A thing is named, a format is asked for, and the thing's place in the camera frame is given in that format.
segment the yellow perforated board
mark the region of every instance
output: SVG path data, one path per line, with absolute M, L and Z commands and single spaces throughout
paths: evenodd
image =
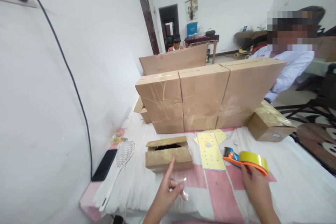
M 204 132 L 213 132 L 213 133 L 215 133 L 218 145 L 220 145 L 227 138 L 226 134 L 223 131 L 219 130 L 219 129 L 214 129 L 214 130 L 211 130 L 211 131 L 204 131 Z
M 202 168 L 210 170 L 226 170 L 215 133 L 198 132 L 197 140 L 201 153 Z

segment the black cable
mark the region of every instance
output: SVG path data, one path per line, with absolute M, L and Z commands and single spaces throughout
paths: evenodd
M 83 108 L 83 104 L 82 104 L 82 100 L 81 100 L 81 97 L 79 96 L 79 93 L 78 93 L 78 90 L 77 90 L 77 86 L 76 86 L 76 82 L 75 82 L 75 79 L 72 75 L 72 72 L 69 68 L 69 65 L 67 63 L 67 60 L 65 59 L 65 56 L 64 56 L 64 53 L 63 53 L 63 50 L 62 50 L 62 47 L 61 47 L 61 44 L 60 42 L 58 41 L 58 38 L 57 38 L 57 35 L 56 35 L 56 32 L 53 28 L 53 25 L 51 24 L 50 20 L 49 20 L 49 17 L 46 13 L 46 11 L 44 10 L 43 8 L 43 5 L 42 3 L 40 2 L 40 0 L 37 0 L 38 1 L 38 4 L 40 5 L 41 9 L 43 10 L 43 13 L 45 15 L 45 18 L 47 19 L 49 25 L 50 25 L 50 28 L 55 36 L 55 39 L 56 39 L 56 42 L 58 44 L 58 47 L 59 47 L 59 50 L 61 51 L 61 54 L 62 54 L 62 57 L 64 59 L 64 63 L 69 71 L 69 74 L 71 76 L 71 79 L 72 79 L 72 82 L 73 82 L 73 86 L 75 87 L 75 90 L 76 90 L 76 93 L 77 93 L 77 97 L 78 97 L 78 100 L 79 100 L 79 103 L 80 103 L 80 107 L 82 108 L 82 112 L 83 112 L 83 115 L 84 115 L 84 119 L 85 119 L 85 123 L 86 123 L 86 129 L 87 129 L 87 135 L 88 135 L 88 138 L 89 138 L 89 146 L 90 146 L 90 161 L 91 161 L 91 179 L 92 179 L 92 149 L 91 149 L 91 139 L 90 139 L 90 132 L 89 132 L 89 125 L 88 125 L 88 122 L 87 122 L 87 119 L 86 119 L 86 115 L 85 115 L 85 112 L 84 112 L 84 108 Z

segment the poster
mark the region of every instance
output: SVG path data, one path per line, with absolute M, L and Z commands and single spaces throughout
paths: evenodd
M 187 22 L 198 18 L 197 0 L 188 0 L 184 3 Z

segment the black phone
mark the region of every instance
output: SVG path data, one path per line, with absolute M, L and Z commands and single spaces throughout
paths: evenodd
M 103 159 L 101 160 L 96 172 L 94 173 L 94 175 L 92 177 L 92 180 L 91 180 L 92 182 L 99 182 L 99 181 L 104 181 L 105 180 L 116 154 L 117 154 L 116 149 L 108 150 L 105 153 L 105 155 L 104 155 Z

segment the fly swatter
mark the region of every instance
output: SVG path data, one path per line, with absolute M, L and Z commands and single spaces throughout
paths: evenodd
M 124 166 L 128 162 L 128 160 L 131 158 L 135 150 L 135 142 L 133 141 L 127 141 L 124 142 L 121 146 L 121 148 L 117 152 L 116 162 L 117 162 L 117 170 L 115 171 L 115 176 L 113 179 L 113 182 L 111 183 L 110 188 L 107 191 L 107 194 L 102 202 L 102 206 L 99 208 L 99 211 L 102 212 L 106 208 L 107 202 L 111 196 L 111 192 L 114 186 L 114 183 L 117 180 L 117 177 Z

